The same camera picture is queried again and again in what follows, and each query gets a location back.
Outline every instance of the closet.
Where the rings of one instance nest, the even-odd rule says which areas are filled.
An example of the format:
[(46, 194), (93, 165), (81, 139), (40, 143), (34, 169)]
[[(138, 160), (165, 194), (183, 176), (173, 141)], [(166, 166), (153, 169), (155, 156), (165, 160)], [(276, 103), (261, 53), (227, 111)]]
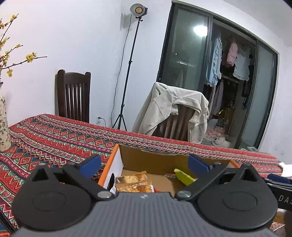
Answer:
[(274, 96), (277, 53), (244, 29), (173, 3), (157, 81), (200, 91), (210, 117), (202, 144), (256, 150)]

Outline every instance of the beige jacket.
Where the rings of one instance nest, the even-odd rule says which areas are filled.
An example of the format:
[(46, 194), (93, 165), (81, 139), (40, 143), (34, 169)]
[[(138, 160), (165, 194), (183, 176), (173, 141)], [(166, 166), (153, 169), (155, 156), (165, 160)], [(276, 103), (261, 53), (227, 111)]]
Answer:
[(178, 114), (178, 104), (181, 104), (195, 111), (188, 122), (188, 141), (201, 143), (207, 129), (208, 103), (201, 92), (155, 82), (136, 118), (132, 131), (152, 135), (157, 125), (167, 119), (170, 114)]

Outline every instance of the blue gripper pad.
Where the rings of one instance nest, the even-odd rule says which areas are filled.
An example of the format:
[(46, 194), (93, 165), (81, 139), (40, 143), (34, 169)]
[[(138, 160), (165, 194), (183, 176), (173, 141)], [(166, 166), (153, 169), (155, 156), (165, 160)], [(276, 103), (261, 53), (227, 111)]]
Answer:
[(204, 160), (202, 158), (200, 158), (199, 156), (195, 155), (195, 154), (190, 154), (188, 159), (187, 159), (187, 165), (190, 169), (191, 172), (193, 172), (194, 175), (196, 175), (197, 177), (200, 174), (203, 174), (205, 172), (209, 172), (211, 169), (210, 164), (204, 162)]
[(275, 175), (275, 174), (269, 174), (268, 175), (268, 179), (270, 179), (272, 181), (275, 181), (275, 182), (279, 182), (279, 183), (291, 184), (291, 180), (290, 179), (287, 179), (287, 178), (284, 178), (284, 177), (281, 177), (281, 176), (278, 176), (278, 175)]
[(92, 178), (101, 167), (100, 155), (93, 155), (79, 164), (79, 171), (86, 178)]

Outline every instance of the silver screw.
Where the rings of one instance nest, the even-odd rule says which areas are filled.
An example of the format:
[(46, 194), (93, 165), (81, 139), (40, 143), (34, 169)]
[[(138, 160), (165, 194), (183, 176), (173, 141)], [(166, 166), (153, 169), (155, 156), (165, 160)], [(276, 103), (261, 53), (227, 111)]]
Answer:
[(100, 191), (97, 196), (102, 199), (108, 199), (112, 196), (112, 193), (109, 191)]
[(177, 195), (180, 198), (189, 198), (192, 195), (192, 193), (190, 191), (182, 190), (182, 191), (177, 192)]

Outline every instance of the power outlet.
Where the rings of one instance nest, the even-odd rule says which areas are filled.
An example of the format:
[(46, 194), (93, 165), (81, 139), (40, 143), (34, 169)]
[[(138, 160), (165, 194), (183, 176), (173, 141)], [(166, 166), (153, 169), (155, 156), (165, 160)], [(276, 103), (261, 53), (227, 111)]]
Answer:
[(96, 125), (100, 126), (100, 119), (96, 117)]

